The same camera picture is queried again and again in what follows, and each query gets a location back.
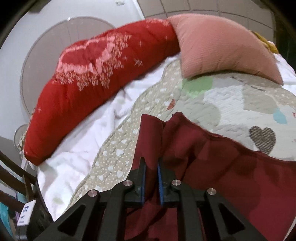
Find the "patchwork quilted bedspread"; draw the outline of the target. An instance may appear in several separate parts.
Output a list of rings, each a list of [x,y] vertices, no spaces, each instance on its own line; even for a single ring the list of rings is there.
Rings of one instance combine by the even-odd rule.
[[[143,114],[167,121],[176,112],[251,150],[295,160],[294,94],[268,79],[237,72],[185,79],[180,61],[175,60],[166,66],[161,80],[139,96],[127,118],[103,143],[70,202],[91,189],[109,190],[126,179]]]

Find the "round grey headboard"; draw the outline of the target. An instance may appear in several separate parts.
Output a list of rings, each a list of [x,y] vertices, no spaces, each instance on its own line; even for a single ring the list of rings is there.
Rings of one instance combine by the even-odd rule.
[[[20,77],[21,100],[27,116],[31,115],[42,89],[52,77],[62,51],[77,41],[113,28],[105,20],[78,16],[58,22],[38,37],[27,53]]]

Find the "dark red small sweater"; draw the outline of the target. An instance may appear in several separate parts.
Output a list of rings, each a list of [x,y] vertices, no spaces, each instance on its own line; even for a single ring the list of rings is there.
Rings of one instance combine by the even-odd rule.
[[[267,240],[295,234],[295,162],[281,161],[210,133],[182,113],[168,121],[144,114],[133,159],[147,165],[145,204],[127,217],[126,240],[177,240],[177,213],[157,200],[157,165],[194,189],[214,188]]]

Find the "dark wooden chair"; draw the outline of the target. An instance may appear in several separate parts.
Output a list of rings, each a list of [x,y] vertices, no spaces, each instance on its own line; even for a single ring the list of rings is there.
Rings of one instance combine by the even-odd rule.
[[[37,178],[1,153],[1,240],[34,240],[37,200],[33,185]]]

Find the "white fluffy blanket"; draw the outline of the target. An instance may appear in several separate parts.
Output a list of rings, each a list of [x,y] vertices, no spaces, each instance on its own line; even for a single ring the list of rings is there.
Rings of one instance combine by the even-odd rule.
[[[136,99],[159,82],[165,67],[179,57],[168,57],[148,73],[121,88],[75,127],[53,155],[37,167],[41,194],[53,220],[64,213],[77,186],[90,172],[102,144],[130,114]]]

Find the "long red patterned bolster pillow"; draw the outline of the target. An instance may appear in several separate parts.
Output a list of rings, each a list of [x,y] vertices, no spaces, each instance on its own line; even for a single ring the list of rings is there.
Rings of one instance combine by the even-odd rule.
[[[31,115],[26,159],[40,165],[95,109],[179,50],[173,27],[162,19],[136,21],[64,49]]]

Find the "white wardrobe doors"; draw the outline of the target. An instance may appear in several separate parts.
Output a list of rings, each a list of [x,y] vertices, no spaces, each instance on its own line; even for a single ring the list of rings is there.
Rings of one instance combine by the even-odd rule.
[[[141,0],[137,1],[145,18],[166,19],[195,13],[231,19],[269,41],[276,42],[274,13],[261,1],[250,0]]]

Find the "pink ribbed cushion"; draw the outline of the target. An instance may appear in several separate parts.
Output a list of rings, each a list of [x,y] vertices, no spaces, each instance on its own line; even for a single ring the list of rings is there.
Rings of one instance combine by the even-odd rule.
[[[178,37],[184,78],[231,70],[283,84],[271,51],[235,21],[202,14],[174,15],[168,21]]]

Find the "yellow plush toy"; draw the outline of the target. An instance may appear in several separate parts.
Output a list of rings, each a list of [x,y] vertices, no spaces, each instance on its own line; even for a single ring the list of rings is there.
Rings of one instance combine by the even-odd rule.
[[[252,31],[252,33],[260,40],[263,46],[273,54],[279,54],[276,45],[272,41],[268,41],[265,37],[261,36],[259,33]]]

